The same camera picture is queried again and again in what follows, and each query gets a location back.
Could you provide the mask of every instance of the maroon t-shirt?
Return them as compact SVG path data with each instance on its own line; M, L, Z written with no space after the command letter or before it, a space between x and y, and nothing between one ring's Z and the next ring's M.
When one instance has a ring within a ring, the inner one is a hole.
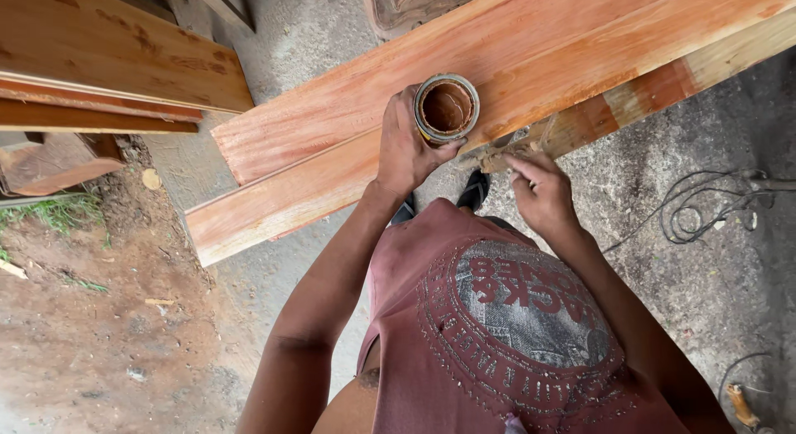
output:
M687 433L578 276L533 241L433 201L373 253L381 378L373 432Z

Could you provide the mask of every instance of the foot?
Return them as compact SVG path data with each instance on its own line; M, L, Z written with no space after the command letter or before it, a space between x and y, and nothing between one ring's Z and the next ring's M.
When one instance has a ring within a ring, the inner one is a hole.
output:
M403 200L398 211L390 220L391 225L399 225L405 221L409 221L415 217L415 192L410 192L409 196Z
M481 208L489 192L490 175L485 175L481 169L477 169L470 175L470 179L467 179L467 186L456 201L456 207L468 207L475 212Z

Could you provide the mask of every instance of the paint can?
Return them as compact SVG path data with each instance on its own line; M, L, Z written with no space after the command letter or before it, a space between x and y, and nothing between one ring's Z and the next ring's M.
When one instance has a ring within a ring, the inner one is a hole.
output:
M481 100L473 84L455 73L438 73L415 95L415 122L430 145L464 137L475 126Z

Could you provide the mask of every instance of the left hand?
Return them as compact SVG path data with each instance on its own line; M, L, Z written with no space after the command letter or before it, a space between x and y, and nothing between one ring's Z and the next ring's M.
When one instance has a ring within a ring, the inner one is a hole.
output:
M417 129L413 108L419 86L413 84L393 95L384 110L381 126L376 182L400 199L422 184L438 166L456 157L459 148L467 143L466 138L439 148L431 148L426 143Z

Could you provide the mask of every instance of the dirt ground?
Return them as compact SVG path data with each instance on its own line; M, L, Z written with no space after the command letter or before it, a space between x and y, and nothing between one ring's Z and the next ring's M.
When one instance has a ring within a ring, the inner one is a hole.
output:
M86 184L104 199L110 247L97 225L61 235L27 218L0 234L29 276L0 272L3 434L220 432L240 410L240 378L215 359L217 288L164 189L143 186L143 143L119 144L128 166Z

